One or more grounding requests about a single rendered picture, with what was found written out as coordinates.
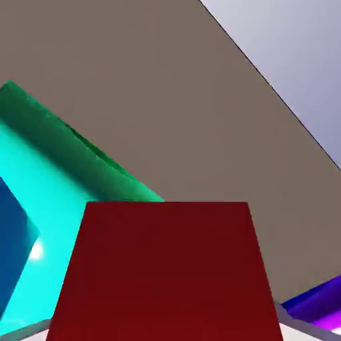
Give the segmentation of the large purple box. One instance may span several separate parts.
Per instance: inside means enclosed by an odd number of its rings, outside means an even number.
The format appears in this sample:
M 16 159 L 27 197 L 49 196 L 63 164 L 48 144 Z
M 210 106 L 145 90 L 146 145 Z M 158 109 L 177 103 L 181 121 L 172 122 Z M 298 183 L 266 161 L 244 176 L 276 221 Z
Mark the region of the large purple box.
M 341 275 L 280 306 L 295 320 L 341 334 Z

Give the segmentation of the large turquoise box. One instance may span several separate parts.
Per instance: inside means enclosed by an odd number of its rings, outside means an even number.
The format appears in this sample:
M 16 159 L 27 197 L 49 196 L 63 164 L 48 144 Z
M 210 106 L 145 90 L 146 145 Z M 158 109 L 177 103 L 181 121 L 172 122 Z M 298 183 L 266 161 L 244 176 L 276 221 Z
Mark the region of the large turquoise box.
M 0 177 L 39 230 L 0 336 L 52 318 L 88 202 L 159 200 L 13 81 L 0 86 Z

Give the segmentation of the small blue cube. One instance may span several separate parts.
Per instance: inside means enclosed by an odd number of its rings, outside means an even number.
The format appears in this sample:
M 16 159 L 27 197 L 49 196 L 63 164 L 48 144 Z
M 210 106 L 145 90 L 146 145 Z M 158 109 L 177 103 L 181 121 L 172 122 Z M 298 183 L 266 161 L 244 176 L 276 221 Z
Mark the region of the small blue cube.
M 0 318 L 38 237 L 39 230 L 0 177 Z

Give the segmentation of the small red cube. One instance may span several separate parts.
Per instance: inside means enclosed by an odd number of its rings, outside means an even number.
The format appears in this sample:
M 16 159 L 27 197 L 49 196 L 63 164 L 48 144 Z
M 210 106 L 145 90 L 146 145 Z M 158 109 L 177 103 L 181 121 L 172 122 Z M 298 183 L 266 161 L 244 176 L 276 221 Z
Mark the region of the small red cube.
M 87 204 L 46 341 L 283 341 L 248 205 Z

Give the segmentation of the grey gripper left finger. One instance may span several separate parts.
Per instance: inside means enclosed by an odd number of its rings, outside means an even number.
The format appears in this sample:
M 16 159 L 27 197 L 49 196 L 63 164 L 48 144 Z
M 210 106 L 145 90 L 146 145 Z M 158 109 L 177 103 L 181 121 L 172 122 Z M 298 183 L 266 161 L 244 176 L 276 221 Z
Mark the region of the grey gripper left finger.
M 36 335 L 44 330 L 48 330 L 50 324 L 51 324 L 50 319 L 30 324 L 26 327 L 14 330 L 12 332 L 0 336 L 0 341 L 22 341 L 25 338 Z

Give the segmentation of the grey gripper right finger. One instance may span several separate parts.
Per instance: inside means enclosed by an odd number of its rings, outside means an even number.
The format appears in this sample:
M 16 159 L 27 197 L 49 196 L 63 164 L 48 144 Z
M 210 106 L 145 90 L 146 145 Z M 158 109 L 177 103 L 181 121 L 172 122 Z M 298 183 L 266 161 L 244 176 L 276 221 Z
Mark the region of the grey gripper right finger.
M 341 341 L 341 334 L 291 318 L 277 301 L 274 306 L 284 341 Z

